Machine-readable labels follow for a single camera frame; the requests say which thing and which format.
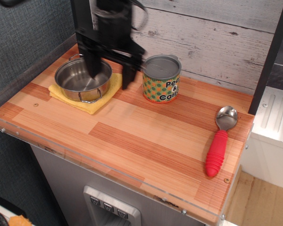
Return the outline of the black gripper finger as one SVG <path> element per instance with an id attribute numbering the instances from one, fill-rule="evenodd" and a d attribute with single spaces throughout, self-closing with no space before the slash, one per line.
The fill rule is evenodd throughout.
<path id="1" fill-rule="evenodd" d="M 137 71 L 142 69 L 142 63 L 138 64 L 129 64 L 122 63 L 122 89 L 125 90 L 128 88 L 128 85 L 134 81 Z"/>
<path id="2" fill-rule="evenodd" d="M 89 75 L 94 78 L 101 72 L 101 53 L 103 48 L 93 46 L 91 48 L 83 47 L 83 57 L 88 69 Z"/>

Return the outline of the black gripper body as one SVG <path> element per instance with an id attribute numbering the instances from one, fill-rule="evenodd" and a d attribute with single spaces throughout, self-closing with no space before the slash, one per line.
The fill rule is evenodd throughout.
<path id="1" fill-rule="evenodd" d="M 142 62 L 145 50 L 131 38 L 132 13 L 96 15 L 95 46 L 102 47 L 101 58 L 118 64 Z"/>

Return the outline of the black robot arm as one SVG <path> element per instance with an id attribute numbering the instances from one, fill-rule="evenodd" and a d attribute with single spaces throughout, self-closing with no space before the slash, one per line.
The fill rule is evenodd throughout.
<path id="1" fill-rule="evenodd" d="M 127 89 L 142 69 L 145 49 L 131 38 L 133 5 L 137 0 L 71 1 L 76 39 L 91 77 L 101 72 L 101 59 L 122 65 L 122 88 Z"/>

